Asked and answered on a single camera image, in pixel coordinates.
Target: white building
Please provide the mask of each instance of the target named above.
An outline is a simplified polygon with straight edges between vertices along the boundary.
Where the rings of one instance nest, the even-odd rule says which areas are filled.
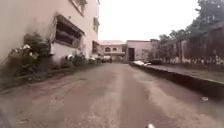
[[[1,0],[0,62],[19,48],[25,34],[54,40],[55,59],[74,51],[89,58],[98,42],[98,0]]]
[[[128,61],[148,62],[152,42],[144,40],[127,40],[126,59]]]
[[[111,56],[114,61],[124,60],[125,42],[117,40],[100,41],[103,55]]]

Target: wall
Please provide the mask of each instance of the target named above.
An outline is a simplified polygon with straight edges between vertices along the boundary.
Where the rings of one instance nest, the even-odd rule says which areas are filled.
[[[141,60],[145,62],[149,61],[149,52],[152,50],[152,44],[150,41],[128,41],[127,47],[135,49],[136,61],[137,60]]]
[[[105,52],[105,48],[109,47],[111,51],[109,52],[110,54],[124,54],[122,51],[123,45],[102,45],[102,49],[104,51],[104,54],[108,53]]]
[[[92,41],[98,42],[98,35],[93,30],[93,18],[98,17],[98,6],[96,0],[87,0],[84,17],[82,17],[68,0],[2,0],[0,4],[0,62],[5,60],[12,48],[21,46],[23,36],[27,33],[38,32],[46,38],[52,36],[55,30],[52,23],[57,13],[67,19],[71,16],[69,20],[85,32],[83,50],[85,56],[89,58],[92,52]]]
[[[75,48],[71,48],[65,45],[54,43],[51,47],[51,52],[54,55],[53,60],[59,61],[62,57],[70,55],[72,53],[80,54],[80,51]]]
[[[160,58],[166,63],[224,67],[224,26],[181,42],[161,45]]]
[[[49,36],[58,0],[1,0],[0,62],[12,48],[23,43],[23,36],[34,31]]]
[[[98,34],[93,30],[93,18],[99,17],[99,3],[96,0],[87,0],[84,16],[82,17],[70,2],[65,2],[65,0],[59,1],[59,13],[66,18],[70,16],[71,19],[69,20],[85,32],[83,38],[84,54],[87,58],[90,58],[92,53],[92,41],[98,42]]]

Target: road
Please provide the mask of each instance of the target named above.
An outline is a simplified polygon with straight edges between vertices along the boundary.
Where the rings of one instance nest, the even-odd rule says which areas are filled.
[[[132,68],[103,64],[0,94],[0,128],[223,128],[224,108]]]

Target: parked car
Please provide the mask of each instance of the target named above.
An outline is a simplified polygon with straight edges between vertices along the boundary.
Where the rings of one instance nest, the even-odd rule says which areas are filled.
[[[102,60],[102,63],[112,63],[112,58],[111,56],[103,56],[103,60]]]
[[[162,60],[155,59],[155,60],[150,61],[149,63],[151,63],[151,65],[162,65]]]

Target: overcast sky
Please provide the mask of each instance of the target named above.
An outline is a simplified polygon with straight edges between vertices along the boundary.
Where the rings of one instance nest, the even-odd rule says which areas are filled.
[[[149,40],[185,28],[197,0],[101,0],[100,40]]]

